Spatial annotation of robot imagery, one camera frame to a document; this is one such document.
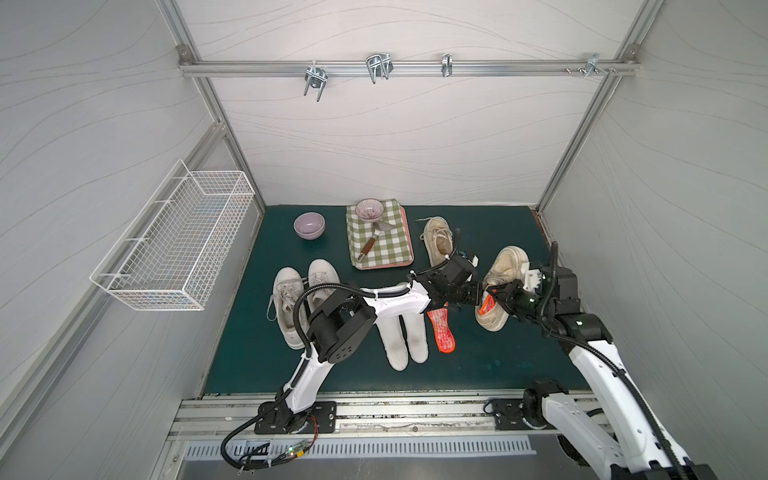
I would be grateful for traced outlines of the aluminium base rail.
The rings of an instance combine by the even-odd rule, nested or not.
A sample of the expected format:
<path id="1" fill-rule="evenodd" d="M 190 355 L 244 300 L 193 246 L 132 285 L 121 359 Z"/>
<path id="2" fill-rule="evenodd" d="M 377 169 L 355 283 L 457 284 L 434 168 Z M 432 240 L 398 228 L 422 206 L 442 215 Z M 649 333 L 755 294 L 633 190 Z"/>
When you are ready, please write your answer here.
<path id="1" fill-rule="evenodd" d="M 521 400 L 521 389 L 326 392 L 334 401 L 335 429 L 325 438 L 500 436 L 492 399 Z M 221 440 L 254 417 L 270 394 L 205 395 L 183 400 L 166 433 L 168 440 Z"/>

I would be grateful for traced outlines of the metal hook bracket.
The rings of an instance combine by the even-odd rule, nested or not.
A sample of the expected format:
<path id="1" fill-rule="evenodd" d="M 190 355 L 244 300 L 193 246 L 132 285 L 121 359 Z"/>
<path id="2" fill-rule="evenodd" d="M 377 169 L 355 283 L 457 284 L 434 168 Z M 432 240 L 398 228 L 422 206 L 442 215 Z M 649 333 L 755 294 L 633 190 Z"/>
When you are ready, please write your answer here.
<path id="1" fill-rule="evenodd" d="M 316 63 L 313 63 L 305 71 L 303 95 L 307 96 L 310 90 L 316 90 L 316 101 L 319 102 L 328 83 L 328 79 L 329 75 L 327 71 Z"/>
<path id="2" fill-rule="evenodd" d="M 366 58 L 365 65 L 373 84 L 376 84 L 379 78 L 388 80 L 394 69 L 389 53 L 372 54 Z"/>
<path id="3" fill-rule="evenodd" d="M 590 55 L 583 66 L 573 70 L 565 68 L 564 72 L 570 76 L 580 76 L 588 78 L 591 76 L 609 77 L 618 74 L 618 70 L 611 66 L 604 65 L 597 53 Z"/>
<path id="4" fill-rule="evenodd" d="M 453 57 L 450 53 L 445 53 L 441 57 L 441 75 L 443 78 L 449 78 L 453 73 Z"/>

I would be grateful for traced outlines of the purple bowl on table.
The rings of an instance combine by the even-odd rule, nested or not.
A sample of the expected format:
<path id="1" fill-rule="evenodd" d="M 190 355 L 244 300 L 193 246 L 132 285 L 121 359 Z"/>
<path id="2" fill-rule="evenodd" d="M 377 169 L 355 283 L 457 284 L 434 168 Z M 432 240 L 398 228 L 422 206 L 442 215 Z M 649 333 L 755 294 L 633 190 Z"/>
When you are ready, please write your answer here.
<path id="1" fill-rule="evenodd" d="M 326 219 L 318 212 L 305 212 L 294 220 L 293 229 L 303 240 L 316 240 L 325 232 Z"/>

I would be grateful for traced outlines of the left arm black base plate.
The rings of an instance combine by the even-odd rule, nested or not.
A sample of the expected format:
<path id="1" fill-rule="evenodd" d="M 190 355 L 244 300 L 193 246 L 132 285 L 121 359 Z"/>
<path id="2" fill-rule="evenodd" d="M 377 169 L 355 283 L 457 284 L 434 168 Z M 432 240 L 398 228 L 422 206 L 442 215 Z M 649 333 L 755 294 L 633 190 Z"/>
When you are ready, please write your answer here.
<path id="1" fill-rule="evenodd" d="M 254 424 L 254 433 L 266 434 L 310 434 L 333 433 L 336 427 L 337 403 L 317 401 L 311 408 L 299 413 L 293 412 L 285 401 L 264 402 L 259 406 L 259 419 Z"/>

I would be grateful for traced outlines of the green white checkered cloth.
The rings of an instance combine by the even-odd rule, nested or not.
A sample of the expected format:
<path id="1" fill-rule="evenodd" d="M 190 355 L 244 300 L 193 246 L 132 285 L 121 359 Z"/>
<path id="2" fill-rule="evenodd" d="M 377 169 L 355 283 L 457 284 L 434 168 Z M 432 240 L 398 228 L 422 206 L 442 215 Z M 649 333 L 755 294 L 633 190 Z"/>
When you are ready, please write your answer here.
<path id="1" fill-rule="evenodd" d="M 357 215 L 356 206 L 346 207 L 347 240 L 350 262 L 358 270 L 409 266 L 414 261 L 413 246 L 405 209 L 395 199 L 381 201 L 380 221 L 393 226 L 381 230 L 370 250 L 361 257 L 365 244 L 374 236 L 375 220 L 368 222 Z"/>

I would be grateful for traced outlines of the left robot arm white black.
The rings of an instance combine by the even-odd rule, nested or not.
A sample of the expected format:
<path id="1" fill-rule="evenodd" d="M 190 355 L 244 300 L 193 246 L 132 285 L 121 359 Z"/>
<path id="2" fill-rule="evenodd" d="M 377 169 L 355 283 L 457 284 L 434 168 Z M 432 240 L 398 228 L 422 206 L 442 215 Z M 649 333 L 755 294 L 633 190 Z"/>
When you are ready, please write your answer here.
<path id="1" fill-rule="evenodd" d="M 424 314 L 447 304 L 478 305 L 477 265 L 476 256 L 455 251 L 437 266 L 410 272 L 408 281 L 396 286 L 365 289 L 331 282 L 306 289 L 292 312 L 304 353 L 276 397 L 276 409 L 289 416 L 308 412 L 333 366 L 358 349 L 378 320 Z"/>

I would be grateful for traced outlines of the aluminium cross rail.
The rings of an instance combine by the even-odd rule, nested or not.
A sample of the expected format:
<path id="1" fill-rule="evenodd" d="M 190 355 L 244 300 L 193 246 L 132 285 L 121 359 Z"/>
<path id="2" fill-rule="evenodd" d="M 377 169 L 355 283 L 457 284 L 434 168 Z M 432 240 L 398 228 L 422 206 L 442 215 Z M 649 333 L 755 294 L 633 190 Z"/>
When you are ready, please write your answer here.
<path id="1" fill-rule="evenodd" d="M 618 76 L 630 76 L 640 70 L 637 62 L 600 59 L 618 70 Z M 565 68 L 577 69 L 586 59 L 577 60 L 460 60 L 453 57 L 451 77 L 544 77 L 570 76 Z M 329 61 L 199 61 L 182 64 L 188 78 L 302 78 L 313 63 L 324 68 L 330 78 L 367 77 L 363 60 Z M 393 60 L 391 78 L 443 78 L 441 58 L 432 60 Z"/>

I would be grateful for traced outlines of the red patterned insole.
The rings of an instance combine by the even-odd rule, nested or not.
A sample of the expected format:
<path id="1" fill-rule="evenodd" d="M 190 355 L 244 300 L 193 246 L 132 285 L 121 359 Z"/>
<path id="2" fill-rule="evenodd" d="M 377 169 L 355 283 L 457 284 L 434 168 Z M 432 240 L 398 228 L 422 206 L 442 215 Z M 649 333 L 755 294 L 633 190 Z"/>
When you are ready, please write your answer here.
<path id="1" fill-rule="evenodd" d="M 492 295 L 488 292 L 484 292 L 480 305 L 476 309 L 476 316 L 478 319 L 491 318 L 494 315 L 494 309 L 496 308 L 496 301 Z"/>
<path id="2" fill-rule="evenodd" d="M 438 350 L 444 354 L 452 353 L 456 348 L 456 341 L 449 325 L 448 308 L 431 310 L 427 316 L 433 327 Z"/>

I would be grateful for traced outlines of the pink speckled bowl on cloth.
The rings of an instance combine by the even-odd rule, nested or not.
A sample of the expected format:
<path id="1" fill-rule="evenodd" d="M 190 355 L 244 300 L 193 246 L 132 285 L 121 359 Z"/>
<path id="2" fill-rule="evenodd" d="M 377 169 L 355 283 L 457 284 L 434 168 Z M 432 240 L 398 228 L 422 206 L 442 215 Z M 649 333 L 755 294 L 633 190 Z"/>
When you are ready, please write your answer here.
<path id="1" fill-rule="evenodd" d="M 384 204 L 377 199 L 364 199 L 357 203 L 354 213 L 364 223 L 374 223 L 384 214 Z"/>

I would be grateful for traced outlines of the white sneaker with laces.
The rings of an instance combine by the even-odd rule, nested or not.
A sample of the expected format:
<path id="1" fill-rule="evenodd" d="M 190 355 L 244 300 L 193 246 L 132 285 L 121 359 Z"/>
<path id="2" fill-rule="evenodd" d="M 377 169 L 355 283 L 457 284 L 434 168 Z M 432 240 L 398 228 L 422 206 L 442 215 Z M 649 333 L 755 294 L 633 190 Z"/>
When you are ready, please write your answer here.
<path id="1" fill-rule="evenodd" d="M 293 322 L 296 302 L 303 292 L 303 279 L 299 272 L 291 267 L 284 267 L 276 274 L 267 307 L 267 318 L 277 323 L 286 344 L 293 350 L 303 348 L 303 342 Z"/>

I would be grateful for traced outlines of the pink tray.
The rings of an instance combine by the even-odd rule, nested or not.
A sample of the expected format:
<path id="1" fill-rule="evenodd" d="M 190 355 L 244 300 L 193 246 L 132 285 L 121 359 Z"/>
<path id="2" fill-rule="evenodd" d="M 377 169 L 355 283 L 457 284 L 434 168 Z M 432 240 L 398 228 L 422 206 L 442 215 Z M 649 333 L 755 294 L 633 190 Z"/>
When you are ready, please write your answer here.
<path id="1" fill-rule="evenodd" d="M 399 253 L 383 253 L 383 257 L 380 260 L 374 260 L 371 256 L 371 253 L 368 253 L 366 257 L 358 263 L 359 270 L 368 271 L 406 267 L 410 266 L 414 262 L 415 253 L 411 239 L 410 227 L 408 225 L 407 214 L 402 206 L 399 207 L 399 211 L 404 228 L 403 238 L 405 239 L 405 247 L 403 247 Z"/>

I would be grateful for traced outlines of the white insole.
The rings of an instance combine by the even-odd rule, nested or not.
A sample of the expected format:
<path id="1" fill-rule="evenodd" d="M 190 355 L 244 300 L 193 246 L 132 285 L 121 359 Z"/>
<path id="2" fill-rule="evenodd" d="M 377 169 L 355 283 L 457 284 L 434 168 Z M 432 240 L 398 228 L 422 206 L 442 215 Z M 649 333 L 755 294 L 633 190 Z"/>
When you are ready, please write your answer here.
<path id="1" fill-rule="evenodd" d="M 398 372 L 407 368 L 409 352 L 398 317 L 381 317 L 376 321 L 390 366 Z"/>
<path id="2" fill-rule="evenodd" d="M 406 341 L 410 357 L 419 364 L 423 364 L 429 357 L 429 349 L 426 336 L 426 323 L 424 315 L 406 314 L 403 316 L 406 327 Z"/>

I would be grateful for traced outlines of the beige sneaker one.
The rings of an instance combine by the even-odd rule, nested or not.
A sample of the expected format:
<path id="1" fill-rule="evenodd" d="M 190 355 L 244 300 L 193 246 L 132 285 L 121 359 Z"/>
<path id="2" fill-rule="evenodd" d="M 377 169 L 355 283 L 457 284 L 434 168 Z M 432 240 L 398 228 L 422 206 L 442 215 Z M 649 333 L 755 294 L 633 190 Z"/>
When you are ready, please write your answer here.
<path id="1" fill-rule="evenodd" d="M 453 231 L 440 216 L 422 218 L 425 223 L 420 236 L 427 250 L 429 264 L 436 267 L 446 261 L 454 251 Z"/>
<path id="2" fill-rule="evenodd" d="M 524 273 L 526 270 L 528 270 L 529 266 L 529 257 L 522 248 L 518 246 L 504 247 L 497 254 L 494 262 L 490 267 L 490 270 L 483 279 L 483 293 L 488 292 L 489 287 L 500 287 L 501 290 L 504 290 L 513 281 L 522 280 Z M 496 300 L 496 297 L 494 295 L 492 296 L 496 301 L 494 315 L 491 318 L 478 319 L 476 316 L 476 309 L 478 308 L 477 306 L 475 309 L 475 318 L 478 324 L 485 330 L 490 332 L 497 332 L 505 325 L 509 314 Z"/>

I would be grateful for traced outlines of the white vent strip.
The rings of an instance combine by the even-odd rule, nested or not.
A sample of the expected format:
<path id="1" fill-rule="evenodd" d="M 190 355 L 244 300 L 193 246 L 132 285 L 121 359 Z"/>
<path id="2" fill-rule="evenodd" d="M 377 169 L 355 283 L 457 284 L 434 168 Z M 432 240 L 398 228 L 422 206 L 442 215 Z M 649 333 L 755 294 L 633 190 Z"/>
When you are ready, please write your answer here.
<path id="1" fill-rule="evenodd" d="M 255 447 L 267 444 L 266 460 L 285 453 L 299 443 L 298 439 L 236 440 L 228 445 L 237 459 Z M 357 458 L 475 458 L 535 455 L 527 435 L 448 436 L 448 437 L 325 437 L 319 438 L 305 454 L 308 459 Z M 190 441 L 184 459 L 187 461 L 223 460 L 218 441 Z"/>

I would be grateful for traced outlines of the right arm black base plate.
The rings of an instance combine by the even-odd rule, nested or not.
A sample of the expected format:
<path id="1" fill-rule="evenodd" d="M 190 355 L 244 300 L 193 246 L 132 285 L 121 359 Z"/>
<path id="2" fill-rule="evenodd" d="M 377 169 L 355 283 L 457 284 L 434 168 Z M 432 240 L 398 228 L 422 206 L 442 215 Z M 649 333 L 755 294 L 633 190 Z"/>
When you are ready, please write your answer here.
<path id="1" fill-rule="evenodd" d="M 522 399 L 489 399 L 483 405 L 483 413 L 489 415 L 497 431 L 544 430 L 545 425 L 535 425 L 524 416 Z"/>

